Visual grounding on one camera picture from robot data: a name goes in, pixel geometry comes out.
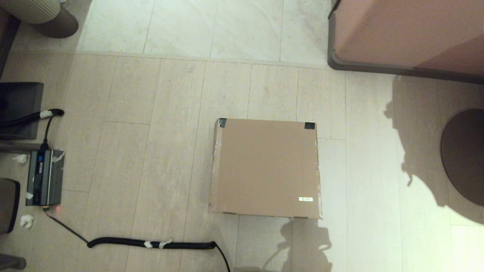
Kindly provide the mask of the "brown cardboard shoe box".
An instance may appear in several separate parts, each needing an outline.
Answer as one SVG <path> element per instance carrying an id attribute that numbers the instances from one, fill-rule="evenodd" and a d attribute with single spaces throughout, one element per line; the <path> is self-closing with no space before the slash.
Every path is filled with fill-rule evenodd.
<path id="1" fill-rule="evenodd" d="M 322 219 L 316 123 L 217 119 L 208 211 Z"/>

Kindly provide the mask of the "dark padded seat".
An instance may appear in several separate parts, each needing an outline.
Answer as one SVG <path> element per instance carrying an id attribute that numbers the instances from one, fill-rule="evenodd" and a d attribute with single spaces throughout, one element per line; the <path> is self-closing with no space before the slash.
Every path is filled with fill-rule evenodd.
<path id="1" fill-rule="evenodd" d="M 0 178 L 0 235 L 12 232 L 17 220 L 20 199 L 20 184 Z"/>

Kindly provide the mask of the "grey power supply unit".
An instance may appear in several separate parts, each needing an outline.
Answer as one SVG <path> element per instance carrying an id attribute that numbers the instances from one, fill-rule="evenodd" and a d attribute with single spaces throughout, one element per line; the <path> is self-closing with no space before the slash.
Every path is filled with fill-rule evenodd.
<path id="1" fill-rule="evenodd" d="M 54 206 L 62 200 L 65 151 L 35 150 L 30 154 L 26 206 Z"/>

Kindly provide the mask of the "pink sofa with grey base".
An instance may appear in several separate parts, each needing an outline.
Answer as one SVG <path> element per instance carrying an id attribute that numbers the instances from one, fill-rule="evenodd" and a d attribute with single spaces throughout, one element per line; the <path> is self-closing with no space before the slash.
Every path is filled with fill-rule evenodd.
<path id="1" fill-rule="evenodd" d="M 484 0 L 334 0 L 332 69 L 484 85 Z"/>

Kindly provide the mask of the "grey-brown furniture foot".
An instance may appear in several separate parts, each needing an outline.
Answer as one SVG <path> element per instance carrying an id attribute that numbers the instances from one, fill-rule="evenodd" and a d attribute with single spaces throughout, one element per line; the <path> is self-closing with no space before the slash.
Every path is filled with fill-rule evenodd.
<path id="1" fill-rule="evenodd" d="M 25 258 L 0 253 L 0 271 L 7 269 L 24 270 L 25 268 Z"/>

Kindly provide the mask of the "dark grey square block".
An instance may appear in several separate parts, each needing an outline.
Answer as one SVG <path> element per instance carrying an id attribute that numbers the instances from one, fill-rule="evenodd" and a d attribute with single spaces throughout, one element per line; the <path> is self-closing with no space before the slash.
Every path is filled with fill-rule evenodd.
<path id="1" fill-rule="evenodd" d="M 44 84 L 38 82 L 0 83 L 0 123 L 41 111 L 43 88 Z M 37 133 L 38 121 L 0 128 L 0 141 L 35 140 Z"/>

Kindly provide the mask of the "round brown table base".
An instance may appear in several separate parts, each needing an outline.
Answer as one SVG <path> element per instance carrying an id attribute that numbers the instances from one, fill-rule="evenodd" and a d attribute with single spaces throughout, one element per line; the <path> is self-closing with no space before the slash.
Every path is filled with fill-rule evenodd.
<path id="1" fill-rule="evenodd" d="M 446 123 L 441 160 L 458 193 L 484 207 L 484 110 L 464 110 Z"/>

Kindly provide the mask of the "striped beige round pouf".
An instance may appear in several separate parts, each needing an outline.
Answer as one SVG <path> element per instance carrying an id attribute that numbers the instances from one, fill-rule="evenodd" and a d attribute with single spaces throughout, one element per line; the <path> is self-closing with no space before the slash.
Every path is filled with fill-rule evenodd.
<path id="1" fill-rule="evenodd" d="M 49 38 L 68 38 L 79 29 L 78 20 L 59 0 L 0 0 L 0 7 Z"/>

